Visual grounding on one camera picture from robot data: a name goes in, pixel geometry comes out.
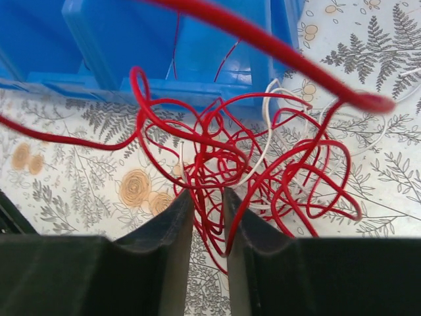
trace white wire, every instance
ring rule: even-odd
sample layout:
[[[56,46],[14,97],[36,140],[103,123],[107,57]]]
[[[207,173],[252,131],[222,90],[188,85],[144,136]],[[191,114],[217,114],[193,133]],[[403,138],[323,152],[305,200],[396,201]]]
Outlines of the white wire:
[[[405,77],[408,76],[409,74],[414,74],[415,72],[421,72],[421,67],[416,68],[416,69],[412,69],[410,71],[406,71],[406,72],[402,72],[399,77]]]
[[[412,91],[406,95],[404,95],[402,98],[395,100],[396,104],[399,104],[400,102],[405,101],[406,99],[412,97],[416,92],[418,92],[418,90],[421,88],[421,84],[417,85],[417,87],[415,87],[414,89],[412,89]]]
[[[323,121],[323,116],[324,116],[324,113],[326,112],[326,109],[328,109],[328,108],[330,108],[335,102],[337,101],[337,99],[333,99],[329,104],[327,104],[322,110],[321,110],[321,112],[320,112],[320,114],[319,114],[319,117],[318,117],[318,123],[319,124],[322,124],[322,121]],[[361,155],[362,153],[365,153],[366,151],[368,151],[368,150],[370,150],[370,149],[372,149],[375,145],[377,145],[378,143],[380,143],[380,141],[382,140],[382,138],[385,136],[385,134],[386,134],[386,132],[387,132],[387,122],[386,122],[386,117],[384,116],[384,115],[382,115],[382,119],[383,119],[383,130],[382,130],[382,132],[380,133],[380,135],[379,135],[379,137],[377,137],[376,138],[376,140],[374,140],[370,145],[368,145],[368,146],[366,146],[366,147],[364,147],[364,148],[362,148],[362,149],[360,149],[360,150],[358,150],[358,151],[356,151],[356,152],[354,152],[354,153],[350,153],[350,156],[351,157],[354,157],[354,156],[357,156],[357,155]],[[341,158],[339,158],[339,161],[337,162],[337,164],[331,169],[331,171],[328,173],[328,176],[331,176],[335,171],[336,171],[336,169],[340,166],[340,164],[343,162],[343,160],[344,160],[344,156],[342,155],[342,157]]]
[[[266,88],[266,93],[270,92],[270,93],[278,93],[278,92],[284,92],[287,93],[289,95],[295,96],[297,97],[293,92],[284,89],[284,88],[276,88],[274,90],[271,90],[273,88],[273,86],[275,84],[280,85],[280,82],[278,79],[274,79],[273,81],[271,81],[271,83],[269,83],[268,87]],[[256,165],[253,167],[253,169],[251,169],[251,171],[249,172],[249,174],[242,180],[240,181],[238,184],[236,184],[235,186],[233,186],[233,188],[238,188],[239,186],[241,186],[242,184],[244,184],[248,179],[250,179],[250,177],[252,177],[252,175],[256,172],[256,170],[258,169],[259,165],[262,163],[263,159],[265,158],[268,150],[269,150],[269,146],[270,146],[270,142],[272,141],[272,133],[273,133],[273,129],[272,129],[272,123],[270,121],[270,114],[269,114],[269,102],[270,102],[271,97],[264,97],[263,98],[263,102],[262,102],[262,116],[263,119],[266,123],[267,129],[268,129],[268,141],[262,151],[262,155],[260,156],[259,160],[257,161]],[[305,107],[305,105],[303,105],[303,109],[304,112],[307,113],[307,108]],[[305,131],[301,134],[301,138],[299,141],[301,141],[303,139],[304,136],[307,135],[307,122],[305,125]],[[279,140],[283,143],[284,146],[286,146],[286,148],[288,147],[287,144],[284,142],[284,140],[279,137],[279,135],[277,135]],[[295,183],[296,187],[300,188],[304,194],[306,194],[307,196],[310,196],[310,192],[301,184],[299,183],[299,181],[293,177],[291,179],[292,182]],[[262,198],[262,200],[266,203],[268,203],[268,205],[261,205],[261,204],[255,204],[255,203],[250,203],[249,207],[254,208],[254,209],[270,209],[270,202],[267,199]]]

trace blue plastic bin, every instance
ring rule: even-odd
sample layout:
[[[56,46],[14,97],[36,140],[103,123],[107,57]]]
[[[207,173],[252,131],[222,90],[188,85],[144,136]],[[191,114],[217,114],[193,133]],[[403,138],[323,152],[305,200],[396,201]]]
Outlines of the blue plastic bin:
[[[305,0],[214,2],[298,47],[297,23]],[[0,0],[0,59],[6,70],[0,72],[0,85],[136,104],[128,73],[139,65],[154,97],[180,99],[200,110],[217,97],[262,92],[271,79],[282,77],[283,65],[237,41],[198,20],[142,2]],[[230,110],[238,117],[255,117],[260,105],[261,100],[248,99]]]

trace tangled wire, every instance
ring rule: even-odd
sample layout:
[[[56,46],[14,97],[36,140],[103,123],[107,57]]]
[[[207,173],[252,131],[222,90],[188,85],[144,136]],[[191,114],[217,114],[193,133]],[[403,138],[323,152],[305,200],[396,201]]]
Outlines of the tangled wire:
[[[136,130],[122,143],[105,145],[71,137],[45,134],[20,126],[5,117],[0,117],[0,123],[29,137],[46,142],[82,145],[107,151],[122,149],[132,141],[137,140],[150,162],[174,184],[176,194],[180,193],[180,188],[190,191],[195,205],[194,225],[210,256],[222,271],[224,269],[216,260],[214,252],[222,257],[226,257],[230,253],[236,229],[247,207],[259,210],[263,219],[274,221],[278,228],[288,236],[293,236],[293,234],[284,223],[284,217],[291,212],[295,212],[313,236],[318,236],[318,234],[310,220],[321,217],[327,212],[335,212],[354,221],[359,220],[362,214],[361,208],[355,199],[345,191],[351,168],[351,154],[341,142],[331,139],[326,129],[334,113],[344,103],[349,103],[356,108],[371,113],[390,112],[395,103],[386,97],[371,93],[353,92],[328,73],[294,52],[286,44],[223,9],[200,0],[149,1],[175,9],[179,13],[200,18],[241,38],[242,41],[254,45],[280,62],[301,71],[336,94],[338,100],[329,107],[324,119],[320,119],[320,122],[318,122],[309,115],[310,104],[290,93],[286,93],[281,87],[274,88],[276,81],[273,81],[264,93],[248,93],[227,101],[218,98],[201,113],[198,113],[192,106],[176,99],[153,100],[144,71],[135,66],[130,71],[130,83],[139,103]],[[139,87],[139,78],[143,91]],[[263,100],[262,115],[267,125],[267,129],[263,132],[256,133],[246,128],[227,109],[230,104],[250,97],[259,97]],[[303,108],[280,107],[271,120],[268,108],[272,98],[290,100],[301,104]],[[161,104],[173,104],[189,111],[195,117],[194,126],[191,127],[175,120],[160,119],[154,113],[153,107]],[[235,132],[230,132],[224,126],[224,116],[229,117],[235,123]],[[303,132],[301,139],[275,160],[269,161],[266,158],[266,153],[272,139],[277,138],[280,142],[283,142],[276,129],[294,119],[305,121],[305,132]],[[216,131],[211,132],[211,125],[217,126]],[[311,137],[307,132],[309,125],[313,127],[313,130],[316,130],[315,135]],[[191,141],[195,150],[194,162],[189,165],[184,164],[183,145],[181,146],[181,152],[177,153],[173,149],[153,141],[148,131],[154,126],[183,140]],[[217,136],[223,136],[227,141],[215,140]],[[263,146],[258,141],[261,137],[266,138],[266,143]],[[180,162],[180,177],[174,178],[163,169],[153,157],[148,142],[177,157]],[[247,153],[240,150],[239,142],[250,144]],[[340,184],[337,184],[331,178],[333,170],[337,166],[328,169],[332,151],[342,153],[341,156],[345,165],[345,175]],[[259,157],[253,166],[249,164],[252,157]],[[329,203],[322,202],[315,196],[316,189],[321,183],[328,185],[335,192]],[[237,210],[229,235],[227,238],[223,238],[222,203],[220,200],[216,201],[213,196],[221,194],[223,188],[227,186],[244,189],[245,196]],[[335,207],[340,198],[346,199],[355,211],[347,213]]]

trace leaf pattern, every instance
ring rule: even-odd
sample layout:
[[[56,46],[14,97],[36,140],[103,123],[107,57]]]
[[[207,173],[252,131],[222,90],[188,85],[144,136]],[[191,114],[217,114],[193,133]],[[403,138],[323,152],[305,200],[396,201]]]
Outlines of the leaf pattern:
[[[421,20],[419,11],[415,11],[421,8],[421,1],[407,0],[407,5],[398,0],[381,1],[380,4],[368,0],[342,2],[306,0],[306,14],[299,23],[300,52],[313,60],[322,60],[334,72],[340,70],[347,84],[363,85],[367,90],[376,89],[396,99],[418,85],[421,73],[402,78],[398,75],[421,66]],[[353,27],[346,29],[343,27],[346,25]],[[284,73],[283,86],[314,105],[311,115],[316,120],[332,98],[296,70]],[[384,122],[379,116],[348,110],[344,107],[334,117],[328,134],[354,153],[377,140]],[[189,125],[194,121],[183,112],[163,108],[157,108],[155,112],[162,119]],[[345,187],[359,202],[362,220],[356,223],[337,213],[326,213],[315,221],[321,235],[421,236],[421,163],[417,159],[421,142],[420,112],[421,94],[417,93],[385,117],[384,138],[370,151],[353,157]],[[44,132],[114,144],[125,140],[135,130],[137,108],[117,103],[27,97],[0,90],[0,113]],[[253,133],[266,129],[261,121],[241,121]],[[235,124],[227,120],[226,126],[234,128]],[[275,134],[277,141],[270,144],[268,152],[270,160],[279,157],[303,137],[303,124],[299,121],[288,123]],[[152,142],[175,151],[180,149],[179,138],[156,127],[148,131],[148,136]],[[267,138],[263,136],[257,141],[264,146]],[[174,175],[179,174],[175,158],[152,142],[149,146],[159,157],[162,167]],[[24,165],[25,161],[20,168],[13,168],[13,153],[23,143],[31,157],[42,155],[44,158],[41,172],[32,174]],[[251,149],[246,141],[239,142],[238,146],[246,153]],[[193,160],[192,149],[191,144],[185,142],[186,161]],[[345,174],[341,157],[340,152],[333,151],[329,166],[338,184]],[[251,163],[258,159],[258,155],[253,155]],[[124,175],[133,170],[141,170],[140,173],[144,172],[145,179],[150,181],[147,186],[150,192],[147,197],[145,195],[144,203],[135,206],[122,198],[120,190]],[[13,197],[23,215],[40,233],[100,234],[111,240],[151,219],[154,216],[151,209],[157,212],[153,197],[159,194],[167,197],[172,192],[171,184],[151,166],[137,142],[121,151],[108,153],[37,142],[4,128],[0,128],[0,179],[1,189]],[[334,192],[324,183],[315,193],[316,199],[326,203],[333,196]],[[344,199],[335,207],[347,213],[355,212]],[[305,227],[298,224],[295,216],[291,212],[285,218],[286,225],[297,236],[307,236]],[[214,266],[196,231],[191,244],[185,313],[230,314],[228,279]]]
[[[377,72],[376,89],[382,90],[385,81],[395,76],[392,96],[397,99],[403,91],[421,79],[421,73],[399,77],[398,74],[421,65],[421,28],[396,3],[392,10],[393,33],[386,33],[378,17],[372,16],[368,23],[366,41],[355,34],[350,35],[349,46],[339,43],[321,61],[328,65],[342,66],[346,74],[357,72],[361,84],[380,67]]]

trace red cable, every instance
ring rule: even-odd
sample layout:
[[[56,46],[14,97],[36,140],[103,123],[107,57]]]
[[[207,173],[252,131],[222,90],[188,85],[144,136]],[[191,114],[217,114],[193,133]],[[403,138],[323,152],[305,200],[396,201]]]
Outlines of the red cable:
[[[216,266],[222,271],[224,270],[216,260],[214,252],[222,257],[227,256],[230,253],[236,229],[242,215],[251,201],[260,205],[264,205],[264,201],[269,201],[270,205],[266,206],[267,209],[259,211],[262,218],[267,221],[275,221],[278,228],[283,233],[291,237],[293,237],[293,234],[285,221],[285,216],[290,214],[292,211],[295,212],[313,236],[317,236],[318,234],[312,226],[310,220],[321,217],[327,212],[335,212],[349,219],[359,220],[361,218],[361,209],[355,199],[353,199],[344,190],[351,168],[351,157],[349,155],[349,151],[342,143],[330,140],[326,133],[326,128],[335,111],[337,111],[344,102],[349,102],[359,109],[364,109],[365,111],[373,113],[386,113],[391,111],[395,106],[394,102],[386,97],[380,97],[378,95],[367,93],[358,94],[353,92],[328,73],[318,68],[315,64],[294,52],[294,50],[286,44],[266,34],[263,30],[257,28],[256,26],[244,21],[242,18],[234,16],[233,14],[228,13],[221,8],[215,7],[214,5],[204,3],[200,0],[148,1],[170,7],[178,12],[172,64],[174,67],[174,76],[176,78],[175,49],[178,39],[180,15],[181,13],[184,13],[204,20],[205,22],[241,38],[241,40],[254,45],[284,64],[306,74],[310,79],[313,79],[315,82],[324,86],[330,92],[339,97],[339,101],[327,112],[326,118],[322,124],[318,124],[313,118],[306,115],[303,111],[298,111],[296,109],[284,108],[276,112],[272,129],[279,128],[280,126],[298,118],[307,120],[313,124],[318,132],[312,139],[297,142],[293,148],[285,153],[282,153],[273,161],[269,160],[267,157],[263,159],[261,164],[262,170],[252,174],[247,183],[243,186],[247,193],[237,210],[227,238],[222,237],[222,234],[224,233],[224,217],[222,216],[223,203],[215,200],[216,194],[222,195],[224,187],[237,184],[246,174],[251,172],[252,168],[249,166],[249,160],[254,159],[255,156],[260,157],[260,155],[262,155],[262,145],[264,143],[264,141],[262,141],[262,137],[268,133],[267,130],[263,132],[253,132],[252,130],[246,128],[229,112],[227,106],[236,101],[250,97],[277,97],[300,102],[310,109],[311,105],[303,100],[290,95],[278,93],[248,93],[234,97],[227,101],[218,98],[206,107],[204,111],[198,113],[192,106],[175,99],[164,98],[152,100],[151,91],[149,89],[145,73],[139,67],[134,67],[130,71],[130,83],[137,102],[139,103],[139,112],[136,117],[136,130],[126,141],[122,143],[105,145],[72,137],[46,134],[20,126],[12,120],[2,116],[0,116],[0,123],[29,137],[37,138],[46,142],[82,145],[108,151],[122,149],[137,138],[143,152],[151,163],[163,176],[173,183],[174,193],[178,195],[180,193],[180,188],[185,188],[190,191],[196,210],[194,225],[199,232],[207,251],[210,253],[210,257],[214,260]],[[226,58],[229,57],[235,46],[228,52]],[[224,61],[216,73],[215,80],[218,78]],[[138,76],[141,77],[143,93],[137,81]],[[192,113],[196,119],[196,123],[193,128],[175,120],[161,120],[156,114],[154,114],[152,106],[163,103],[178,105]],[[233,124],[238,129],[237,131],[230,132],[227,130],[224,126],[222,114],[232,119]],[[281,122],[278,122],[278,118],[281,114],[289,114],[289,117]],[[209,130],[212,124],[217,126],[216,132],[211,132]],[[182,177],[174,178],[171,174],[166,172],[153,157],[145,139],[151,145],[165,150],[167,153],[176,156],[178,159],[180,158],[178,153],[173,149],[160,145],[151,139],[148,135],[148,131],[154,126],[171,135],[193,142],[195,158],[192,164],[185,166],[184,168],[186,182],[182,180]],[[226,142],[214,140],[215,137],[219,136],[226,137]],[[247,153],[239,148],[240,142],[249,144]],[[336,184],[331,178],[329,178],[328,175],[326,175],[326,169],[330,159],[330,150],[332,147],[337,147],[342,150],[346,157],[345,176],[342,179],[341,184]],[[321,157],[321,167],[317,167]],[[294,178],[300,175],[300,171],[304,171],[305,173],[303,176],[303,185],[306,187],[306,192],[307,186],[311,186],[309,195],[306,197],[307,200],[305,202],[301,201],[302,199],[299,196],[294,197],[289,190],[291,185],[293,185],[292,181]],[[336,191],[336,195],[333,200],[329,202],[329,205],[317,205],[317,203],[312,202],[313,195],[322,181]],[[306,192],[299,190],[298,194],[307,194]],[[349,214],[335,208],[339,198],[348,200],[354,207],[356,215]],[[312,209],[317,209],[317,212],[312,213]],[[221,248],[221,243],[223,241],[226,241],[225,251]]]
[[[218,71],[216,71],[216,75],[215,75],[215,79],[213,80],[213,82],[216,82],[218,80],[219,77],[219,73],[222,70],[222,67],[224,66],[226,60],[228,59],[228,57],[232,54],[232,52],[234,51],[234,49],[237,47],[238,44],[241,43],[241,40],[237,40],[236,43],[231,47],[231,49],[227,52],[227,54],[225,55],[224,59],[222,60],[221,64],[218,67]]]

